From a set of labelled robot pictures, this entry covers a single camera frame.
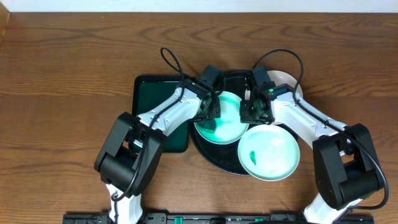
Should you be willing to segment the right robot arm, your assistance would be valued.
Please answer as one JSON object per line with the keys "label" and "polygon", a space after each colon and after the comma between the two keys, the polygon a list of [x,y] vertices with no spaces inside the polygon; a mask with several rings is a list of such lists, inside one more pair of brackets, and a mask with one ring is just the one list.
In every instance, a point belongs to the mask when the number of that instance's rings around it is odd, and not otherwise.
{"label": "right robot arm", "polygon": [[336,223],[374,192],[384,190],[377,210],[385,206],[389,187],[369,130],[348,126],[308,104],[294,87],[274,82],[250,84],[250,97],[241,102],[241,120],[255,126],[244,133],[238,158],[253,177],[277,181],[299,163],[298,134],[313,151],[317,196],[303,215],[309,223]]}

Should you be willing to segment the green scrubbing sponge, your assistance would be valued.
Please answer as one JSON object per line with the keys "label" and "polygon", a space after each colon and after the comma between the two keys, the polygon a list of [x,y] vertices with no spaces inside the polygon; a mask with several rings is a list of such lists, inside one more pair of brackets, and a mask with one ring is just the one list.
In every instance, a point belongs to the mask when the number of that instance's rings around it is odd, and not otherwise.
{"label": "green scrubbing sponge", "polygon": [[198,123],[197,126],[201,132],[208,133],[208,134],[215,133],[216,128],[217,128],[216,121],[213,119],[203,121],[202,123]]}

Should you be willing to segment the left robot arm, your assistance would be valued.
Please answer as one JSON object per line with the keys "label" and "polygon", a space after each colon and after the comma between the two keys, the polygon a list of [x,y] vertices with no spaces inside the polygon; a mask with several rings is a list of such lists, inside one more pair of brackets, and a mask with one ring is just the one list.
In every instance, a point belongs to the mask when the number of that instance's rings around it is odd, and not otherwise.
{"label": "left robot arm", "polygon": [[141,194],[156,172],[168,136],[188,120],[220,117],[221,92],[181,81],[172,96],[154,109],[118,116],[94,163],[111,197],[109,223],[141,219]]}

